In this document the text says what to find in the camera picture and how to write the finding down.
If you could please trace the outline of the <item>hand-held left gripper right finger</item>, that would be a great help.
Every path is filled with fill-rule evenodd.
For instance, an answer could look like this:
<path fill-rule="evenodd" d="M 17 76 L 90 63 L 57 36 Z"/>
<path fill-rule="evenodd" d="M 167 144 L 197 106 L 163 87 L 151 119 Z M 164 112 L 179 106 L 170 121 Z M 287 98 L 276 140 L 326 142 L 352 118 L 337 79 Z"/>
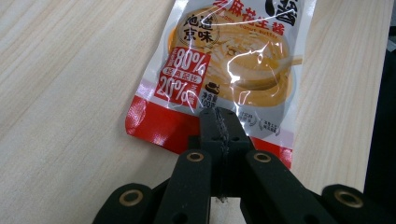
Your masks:
<path fill-rule="evenodd" d="M 242 191 L 245 156 L 254 146 L 233 111 L 219 108 L 218 122 L 222 140 L 220 195 L 238 197 Z"/>

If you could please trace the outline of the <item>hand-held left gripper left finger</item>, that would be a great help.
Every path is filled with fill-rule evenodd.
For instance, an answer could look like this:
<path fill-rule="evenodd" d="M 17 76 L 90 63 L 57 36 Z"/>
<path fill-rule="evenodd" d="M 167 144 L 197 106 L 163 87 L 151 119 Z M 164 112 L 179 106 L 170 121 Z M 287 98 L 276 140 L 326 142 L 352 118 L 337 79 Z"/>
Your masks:
<path fill-rule="evenodd" d="M 188 149 L 200 149 L 212 158 L 211 191 L 213 197 L 223 197 L 222 156 L 223 139 L 219 131 L 216 110 L 207 108 L 199 114 L 199 134 L 188 138 Z"/>

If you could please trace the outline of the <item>red and white sauce pouch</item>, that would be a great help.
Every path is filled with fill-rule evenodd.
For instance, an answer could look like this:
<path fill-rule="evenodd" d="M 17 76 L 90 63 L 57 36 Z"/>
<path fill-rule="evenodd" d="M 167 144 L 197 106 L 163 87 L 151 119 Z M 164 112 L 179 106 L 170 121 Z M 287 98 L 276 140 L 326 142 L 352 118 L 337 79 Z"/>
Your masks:
<path fill-rule="evenodd" d="M 126 132 L 181 153 L 199 113 L 232 110 L 255 148 L 292 162 L 296 96 L 316 0 L 176 0 Z"/>

